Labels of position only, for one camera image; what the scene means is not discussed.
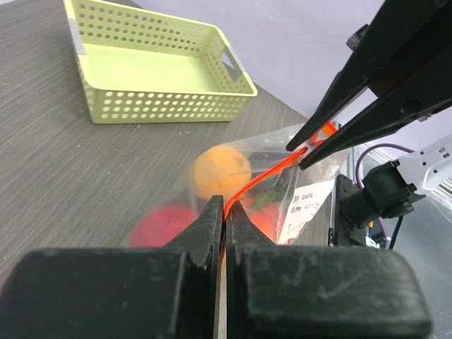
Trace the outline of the orange toy fruit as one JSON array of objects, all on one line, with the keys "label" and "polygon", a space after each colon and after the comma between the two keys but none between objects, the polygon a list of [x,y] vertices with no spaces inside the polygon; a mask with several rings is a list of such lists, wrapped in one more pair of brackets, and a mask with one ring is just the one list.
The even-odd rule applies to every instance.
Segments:
[{"label": "orange toy fruit", "polygon": [[204,200],[215,195],[231,198],[250,180],[250,162],[232,146],[218,145],[210,148],[191,167],[191,181],[195,192]]}]

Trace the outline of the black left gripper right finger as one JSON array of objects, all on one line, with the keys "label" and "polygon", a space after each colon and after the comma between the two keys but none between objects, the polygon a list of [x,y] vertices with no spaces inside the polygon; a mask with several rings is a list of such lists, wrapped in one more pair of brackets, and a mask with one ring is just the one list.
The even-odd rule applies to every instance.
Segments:
[{"label": "black left gripper right finger", "polygon": [[274,244],[240,202],[225,218],[228,338],[427,338],[409,263],[364,247]]}]

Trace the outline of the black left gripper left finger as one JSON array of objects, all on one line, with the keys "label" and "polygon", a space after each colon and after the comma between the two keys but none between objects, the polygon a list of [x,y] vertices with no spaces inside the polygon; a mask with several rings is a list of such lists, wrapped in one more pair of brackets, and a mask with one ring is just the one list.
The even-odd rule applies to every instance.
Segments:
[{"label": "black left gripper left finger", "polygon": [[2,338],[216,338],[223,198],[160,248],[36,249],[1,289]]}]

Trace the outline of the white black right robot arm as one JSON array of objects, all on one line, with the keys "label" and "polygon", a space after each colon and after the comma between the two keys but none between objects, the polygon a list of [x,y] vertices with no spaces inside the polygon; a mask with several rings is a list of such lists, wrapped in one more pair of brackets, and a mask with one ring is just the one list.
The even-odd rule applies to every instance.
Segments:
[{"label": "white black right robot arm", "polygon": [[[298,148],[364,90],[376,99],[312,150],[305,170],[328,156],[390,136],[451,106],[451,2],[385,1],[370,24],[347,41],[350,58],[316,111],[287,144]],[[402,220],[451,176],[451,137],[372,169],[362,181],[336,182],[332,243],[365,245],[367,225]]]}]

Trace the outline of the clear zip top bag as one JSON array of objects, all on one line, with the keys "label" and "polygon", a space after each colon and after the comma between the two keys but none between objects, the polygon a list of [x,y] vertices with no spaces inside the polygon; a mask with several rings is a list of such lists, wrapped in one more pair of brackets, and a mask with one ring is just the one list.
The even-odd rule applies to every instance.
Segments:
[{"label": "clear zip top bag", "polygon": [[[303,233],[306,224],[331,195],[335,178],[347,157],[345,151],[340,151],[309,169],[301,170],[298,166],[301,160],[332,136],[337,128],[328,122],[320,131],[308,137],[297,151],[286,151],[286,144],[300,128],[299,125],[289,126],[221,144],[232,146],[247,157],[251,165],[251,180],[231,198],[216,196],[222,196],[226,208],[244,198],[253,198],[254,206],[261,208],[277,203],[279,215],[276,244],[289,244]],[[159,198],[149,213],[162,206],[178,205],[196,211],[198,217],[201,215],[210,199],[199,198],[195,192],[191,181],[192,164],[180,178],[173,181],[167,193]]]}]

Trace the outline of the red apple toy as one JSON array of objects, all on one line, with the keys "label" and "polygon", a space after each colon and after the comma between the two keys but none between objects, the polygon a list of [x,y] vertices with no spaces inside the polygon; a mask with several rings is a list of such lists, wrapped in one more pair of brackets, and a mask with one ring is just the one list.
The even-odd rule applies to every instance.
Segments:
[{"label": "red apple toy", "polygon": [[147,214],[132,230],[130,247],[162,247],[183,232],[198,213],[186,206],[166,205]]}]

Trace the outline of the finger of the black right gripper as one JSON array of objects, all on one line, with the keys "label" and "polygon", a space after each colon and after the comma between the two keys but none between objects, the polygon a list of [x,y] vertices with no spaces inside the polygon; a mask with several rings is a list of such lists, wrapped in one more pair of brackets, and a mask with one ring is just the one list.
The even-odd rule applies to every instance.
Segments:
[{"label": "finger of the black right gripper", "polygon": [[370,89],[377,99],[324,142],[338,152],[399,131],[451,106],[451,2],[385,1],[308,122],[287,144],[298,148]]},{"label": "finger of the black right gripper", "polygon": [[365,87],[377,99],[308,155],[305,170],[340,150],[389,136],[421,117],[451,106],[451,38],[416,37],[394,52],[368,76],[363,67],[346,64],[334,78],[316,112],[299,131],[312,136]]}]

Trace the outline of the pale green perforated basket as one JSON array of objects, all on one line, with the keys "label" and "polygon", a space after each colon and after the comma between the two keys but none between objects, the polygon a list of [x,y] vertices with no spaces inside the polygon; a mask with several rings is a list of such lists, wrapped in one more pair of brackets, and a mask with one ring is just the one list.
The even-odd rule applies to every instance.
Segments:
[{"label": "pale green perforated basket", "polygon": [[215,25],[108,1],[64,8],[94,124],[229,122],[257,96]]}]

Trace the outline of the peach toy fruit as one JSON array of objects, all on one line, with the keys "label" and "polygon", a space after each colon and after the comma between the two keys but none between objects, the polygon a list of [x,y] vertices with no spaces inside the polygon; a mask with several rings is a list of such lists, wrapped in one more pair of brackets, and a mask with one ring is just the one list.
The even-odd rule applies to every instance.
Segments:
[{"label": "peach toy fruit", "polygon": [[257,228],[273,242],[277,241],[278,204],[270,203],[266,207],[255,207],[253,198],[244,198],[241,204]]}]

